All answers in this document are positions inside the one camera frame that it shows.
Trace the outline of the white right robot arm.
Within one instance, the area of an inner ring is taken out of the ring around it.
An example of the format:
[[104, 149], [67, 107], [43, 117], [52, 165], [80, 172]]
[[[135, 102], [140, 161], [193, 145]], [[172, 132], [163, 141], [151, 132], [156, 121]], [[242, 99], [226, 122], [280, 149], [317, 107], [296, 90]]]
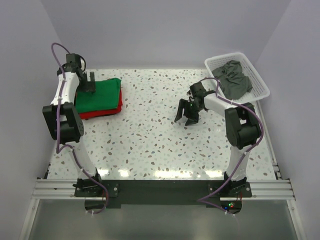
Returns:
[[201, 80], [189, 87], [187, 96], [188, 99], [179, 100], [174, 121], [177, 122], [184, 116], [187, 118], [185, 125], [190, 126], [199, 122], [200, 111], [214, 111], [224, 117], [226, 138], [231, 145], [229, 164], [224, 172], [222, 185], [199, 201], [203, 202], [221, 192], [233, 197], [247, 183], [246, 170], [250, 152], [264, 137], [262, 121], [250, 102], [240, 104], [222, 97], [217, 89], [207, 91]]

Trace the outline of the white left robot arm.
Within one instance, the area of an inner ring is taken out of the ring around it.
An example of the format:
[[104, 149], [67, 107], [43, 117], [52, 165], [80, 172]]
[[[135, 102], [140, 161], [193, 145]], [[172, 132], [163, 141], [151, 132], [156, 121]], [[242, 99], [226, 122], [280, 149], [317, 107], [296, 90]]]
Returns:
[[55, 96], [42, 108], [42, 114], [52, 139], [56, 141], [57, 153], [68, 151], [77, 169], [77, 181], [73, 185], [75, 197], [105, 197], [101, 176], [83, 142], [85, 128], [75, 106], [77, 93], [92, 95], [96, 91], [95, 74], [86, 73], [85, 68], [82, 56], [66, 54], [66, 62], [57, 70]]

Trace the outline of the green t-shirt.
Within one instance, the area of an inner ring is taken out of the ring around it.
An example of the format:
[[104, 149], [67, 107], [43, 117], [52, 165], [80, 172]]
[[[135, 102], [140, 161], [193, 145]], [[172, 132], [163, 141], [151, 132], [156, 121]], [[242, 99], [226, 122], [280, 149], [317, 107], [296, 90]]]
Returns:
[[95, 92], [78, 91], [75, 108], [79, 114], [116, 109], [120, 104], [121, 80], [110, 78], [95, 82]]

